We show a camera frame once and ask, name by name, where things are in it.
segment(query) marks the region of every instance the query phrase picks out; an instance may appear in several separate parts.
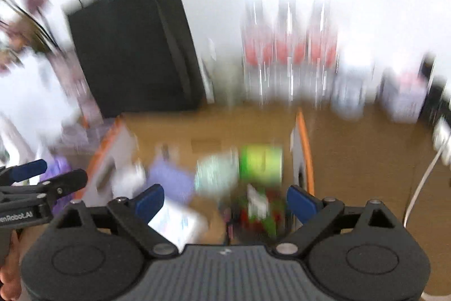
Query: purple cloth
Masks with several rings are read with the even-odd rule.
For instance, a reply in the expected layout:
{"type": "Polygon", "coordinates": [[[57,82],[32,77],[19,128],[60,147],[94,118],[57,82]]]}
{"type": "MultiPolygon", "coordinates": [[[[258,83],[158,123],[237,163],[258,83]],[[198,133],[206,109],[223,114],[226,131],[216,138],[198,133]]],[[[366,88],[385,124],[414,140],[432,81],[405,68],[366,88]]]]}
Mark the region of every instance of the purple cloth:
{"type": "Polygon", "coordinates": [[[165,197],[178,203],[189,203],[194,194],[194,176],[162,159],[150,166],[145,188],[154,184],[160,184],[165,197]]]}
{"type": "MultiPolygon", "coordinates": [[[[41,175],[39,181],[51,180],[55,176],[65,174],[66,172],[72,171],[69,162],[65,157],[56,156],[53,162],[49,163],[47,166],[47,171],[41,175]]],[[[63,208],[68,204],[74,197],[74,194],[66,195],[56,201],[55,206],[52,208],[52,214],[55,216],[60,213],[63,208]]]]}

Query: metal screw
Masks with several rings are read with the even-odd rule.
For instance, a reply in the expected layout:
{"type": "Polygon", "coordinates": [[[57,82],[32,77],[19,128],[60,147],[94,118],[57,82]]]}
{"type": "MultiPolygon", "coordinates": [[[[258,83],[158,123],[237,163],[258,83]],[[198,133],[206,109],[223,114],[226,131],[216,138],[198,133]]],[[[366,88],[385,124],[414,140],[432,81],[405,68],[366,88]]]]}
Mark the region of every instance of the metal screw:
{"type": "Polygon", "coordinates": [[[153,252],[158,255],[170,255],[175,251],[175,246],[172,244],[161,242],[153,247],[153,252]]]}
{"type": "Polygon", "coordinates": [[[298,247],[291,242],[282,242],[276,246],[276,251],[282,255],[292,255],[298,251],[298,247]]]}

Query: black clamp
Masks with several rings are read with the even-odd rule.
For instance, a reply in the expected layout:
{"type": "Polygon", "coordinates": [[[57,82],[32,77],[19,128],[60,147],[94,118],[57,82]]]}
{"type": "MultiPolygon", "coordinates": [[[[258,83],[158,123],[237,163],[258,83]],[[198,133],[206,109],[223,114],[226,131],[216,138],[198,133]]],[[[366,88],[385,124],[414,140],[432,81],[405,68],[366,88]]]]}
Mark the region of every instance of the black clamp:
{"type": "Polygon", "coordinates": [[[187,245],[181,254],[148,226],[163,201],[156,184],[106,207],[68,205],[23,258],[31,299],[244,300],[252,291],[272,300],[417,301],[429,277],[426,254],[378,199],[350,207],[292,186],[287,204],[303,226],[274,248],[187,245]]]}
{"type": "Polygon", "coordinates": [[[0,171],[0,184],[4,185],[0,186],[0,264],[8,255],[13,229],[49,223],[56,201],[84,188],[87,183],[86,172],[74,170],[37,185],[11,186],[46,170],[46,162],[37,160],[0,171]]]}

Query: wooden floor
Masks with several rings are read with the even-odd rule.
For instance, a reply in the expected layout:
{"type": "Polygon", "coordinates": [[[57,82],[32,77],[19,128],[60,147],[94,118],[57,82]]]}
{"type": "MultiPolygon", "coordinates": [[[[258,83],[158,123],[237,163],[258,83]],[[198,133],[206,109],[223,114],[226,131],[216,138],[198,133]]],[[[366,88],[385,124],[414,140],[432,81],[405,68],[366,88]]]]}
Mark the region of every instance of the wooden floor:
{"type": "MultiPolygon", "coordinates": [[[[127,115],[127,124],[139,140],[140,156],[152,157],[155,141],[163,142],[171,121],[192,121],[200,138],[230,137],[244,142],[279,141],[285,151],[297,109],[271,106],[266,110],[240,107],[233,111],[209,107],[202,112],[174,117],[161,115],[161,129],[150,127],[146,115],[127,115]]],[[[369,106],[358,122],[346,122],[328,109],[303,107],[313,156],[316,195],[334,196],[348,205],[381,199],[402,218],[411,192],[434,156],[432,130],[424,124],[394,124],[369,106]]],[[[180,134],[187,134],[181,128],[180,134]]],[[[289,164],[284,175],[289,176],[289,164]]],[[[451,172],[440,161],[425,185],[408,223],[429,256],[432,273],[426,291],[451,293],[451,172]]]]}

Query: white cable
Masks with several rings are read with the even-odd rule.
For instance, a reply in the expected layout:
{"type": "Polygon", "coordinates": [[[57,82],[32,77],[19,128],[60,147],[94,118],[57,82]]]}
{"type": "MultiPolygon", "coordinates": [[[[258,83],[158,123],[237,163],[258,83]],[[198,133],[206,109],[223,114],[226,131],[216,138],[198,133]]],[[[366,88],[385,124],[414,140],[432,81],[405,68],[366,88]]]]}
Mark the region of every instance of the white cable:
{"type": "MultiPolygon", "coordinates": [[[[448,139],[441,145],[439,150],[437,151],[437,154],[435,155],[434,159],[432,159],[429,167],[427,168],[425,174],[420,180],[420,183],[418,184],[415,193],[412,196],[412,199],[409,202],[409,205],[407,206],[407,210],[405,211],[403,225],[406,227],[407,220],[409,220],[410,213],[412,212],[412,209],[415,205],[415,202],[417,201],[417,198],[421,192],[421,189],[423,189],[423,186],[425,185],[429,175],[431,174],[432,170],[434,169],[435,164],[437,163],[438,159],[440,158],[440,155],[443,153],[444,149],[448,145],[449,140],[451,139],[451,134],[448,136],[448,139]]],[[[421,298],[425,301],[451,301],[451,294],[446,296],[432,296],[428,295],[427,293],[423,292],[421,294],[421,298]]]]}

